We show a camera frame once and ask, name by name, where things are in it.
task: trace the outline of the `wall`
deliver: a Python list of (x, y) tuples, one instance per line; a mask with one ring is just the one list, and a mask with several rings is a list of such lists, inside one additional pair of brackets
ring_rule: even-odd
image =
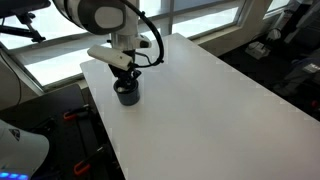
[[(17, 70), (15, 64), (10, 63), (10, 65)], [(29, 87), (27, 84), (31, 81), (24, 76), (24, 74), (17, 70), (18, 76), (20, 76), (21, 87), (22, 87), (22, 98), (21, 102), (33, 99), (41, 95), (39, 89), (34, 89)], [(13, 72), (4, 64), (3, 59), (0, 57), (0, 110), (8, 108), (10, 106), (16, 105), (19, 99), (19, 84), (16, 76)]]
[[(194, 42), (220, 56), (247, 42), (256, 34), (270, 28), (278, 16), (263, 20), (272, 0), (247, 0), (239, 26), (230, 27), (220, 32), (195, 39)], [(23, 81), (23, 98), (26, 101), (42, 95), (30, 79), (11, 62)], [(0, 60), (0, 110), (15, 105), (18, 95), (18, 83), (14, 74)]]

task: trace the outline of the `blue light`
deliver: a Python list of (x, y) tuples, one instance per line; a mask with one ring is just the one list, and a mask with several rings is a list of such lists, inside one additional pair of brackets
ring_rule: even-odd
[(15, 179), (15, 178), (17, 178), (18, 176), (19, 176), (18, 174), (11, 174), (11, 175), (9, 176), (9, 178)]
[(20, 175), (18, 179), (19, 179), (19, 180), (28, 180), (28, 176), (26, 176), (26, 175)]
[(0, 173), (0, 178), (8, 177), (9, 173)]

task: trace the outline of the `metal frame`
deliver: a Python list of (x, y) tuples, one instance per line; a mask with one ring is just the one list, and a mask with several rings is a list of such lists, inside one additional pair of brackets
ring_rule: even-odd
[[(168, 1), (167, 0), (161, 0), (161, 1), (162, 1), (161, 5), (168, 6), (168, 4), (167, 4)], [(213, 30), (209, 30), (209, 31), (206, 31), (206, 32), (203, 32), (203, 33), (199, 33), (199, 34), (189, 38), (189, 39), (195, 39), (195, 38), (197, 38), (199, 36), (203, 36), (203, 35), (215, 32), (215, 31), (219, 31), (219, 30), (221, 30), (223, 28), (226, 28), (226, 27), (229, 27), (229, 26), (232, 26), (232, 25), (237, 25), (237, 21), (239, 20), (239, 17), (240, 17), (240, 14), (241, 14), (242, 10), (243, 10), (243, 6), (245, 4), (245, 1), (246, 0), (225, 0), (225, 1), (212, 2), (212, 3), (208, 3), (208, 4), (204, 4), (204, 5), (199, 5), (199, 6), (195, 6), (195, 7), (190, 7), (190, 8), (174, 11), (175, 0), (171, 0), (171, 1), (169, 1), (169, 3), (170, 3), (169, 4), (169, 7), (170, 7), (169, 12), (166, 12), (166, 13), (161, 13), (160, 12), (160, 14), (152, 16), (152, 17), (150, 17), (150, 19), (152, 21), (161, 21), (163, 19), (167, 19), (168, 20), (168, 24), (164, 24), (164, 23), (160, 24), (161, 34), (163, 36), (165, 36), (165, 35), (172, 34), (172, 27), (173, 27), (173, 23), (174, 23), (174, 18), (176, 16), (178, 16), (178, 15), (182, 15), (182, 14), (186, 14), (186, 13), (190, 13), (190, 12), (195, 12), (195, 11), (199, 11), (199, 10), (202, 10), (202, 9), (213, 8), (215, 6), (222, 5), (222, 4), (228, 4), (228, 3), (231, 3), (231, 2), (239, 2), (239, 5), (242, 6), (242, 7), (239, 7), (239, 10), (237, 12), (236, 18), (235, 18), (233, 23), (230, 23), (230, 24), (227, 24), (225, 26), (222, 26), (222, 27), (219, 27), (219, 28), (216, 28), (216, 29), (213, 29)], [(82, 39), (82, 38), (85, 38), (85, 37), (91, 37), (91, 36), (94, 36), (94, 35), (92, 35), (90, 33), (69, 35), (69, 36), (65, 36), (65, 37), (61, 37), (61, 38), (57, 38), (57, 39), (48, 40), (48, 41), (45, 41), (45, 42), (43, 42), (41, 44), (32, 44), (32, 45), (24, 46), (24, 47), (21, 47), (21, 48), (12, 49), (12, 50), (8, 50), (8, 49), (5, 48), (5, 50), (6, 50), (6, 53), (8, 53), (8, 55), (12, 58), (12, 60), (15, 63), (17, 63), (17, 65), (27, 74), (27, 76), (30, 77), (30, 79), (38, 87), (40, 87), (41, 90), (43, 90), (44, 92), (48, 92), (48, 91), (54, 90), (56, 88), (63, 87), (65, 85), (67, 85), (67, 84), (74, 83), (74, 82), (76, 82), (78, 80), (82, 80), (82, 79), (84, 79), (84, 76), (83, 76), (83, 74), (79, 74), (79, 75), (75, 75), (75, 76), (72, 76), (72, 77), (69, 77), (69, 78), (66, 78), (66, 79), (63, 79), (63, 80), (60, 80), (60, 81), (57, 81), (57, 82), (42, 86), (39, 83), (39, 81), (32, 75), (32, 73), (30, 73), (24, 67), (24, 65), (19, 61), (19, 59), (16, 57), (16, 55), (23, 54), (25, 52), (34, 51), (34, 50), (43, 49), (43, 48), (48, 48), (48, 47), (51, 47), (51, 46), (56, 46), (56, 45), (59, 45), (59, 44), (62, 44), (62, 43), (67, 43), (67, 42), (71, 42), (71, 41), (74, 41), (74, 40), (79, 40), (79, 39)]]

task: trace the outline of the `white tabletop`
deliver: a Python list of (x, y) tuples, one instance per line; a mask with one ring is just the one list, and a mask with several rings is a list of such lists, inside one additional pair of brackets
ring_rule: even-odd
[(318, 121), (181, 35), (163, 41), (132, 107), (107, 64), (81, 64), (127, 180), (320, 179)]

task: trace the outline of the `window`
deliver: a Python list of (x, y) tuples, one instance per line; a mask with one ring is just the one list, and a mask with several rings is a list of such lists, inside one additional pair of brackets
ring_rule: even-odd
[(290, 2), (290, 0), (273, 0), (271, 5), (269, 6), (268, 9), (268, 13), (271, 11), (275, 11), (277, 9), (280, 9), (286, 5), (288, 5), (288, 3)]
[[(195, 38), (237, 24), (244, 3), (245, 0), (140, 0), (140, 10), (152, 17), (162, 36), (180, 33)], [(47, 41), (33, 44), (29, 38), (4, 34), (0, 40), (43, 90), (83, 78), (79, 64), (92, 59), (87, 55), (88, 48), (94, 44), (110, 46), (106, 43), (109, 35), (86, 33), (60, 15), (53, 4), (33, 13), (37, 17), (32, 25)], [(7, 18), (5, 24), (26, 28), (16, 17)], [(139, 32), (155, 39), (142, 22)]]

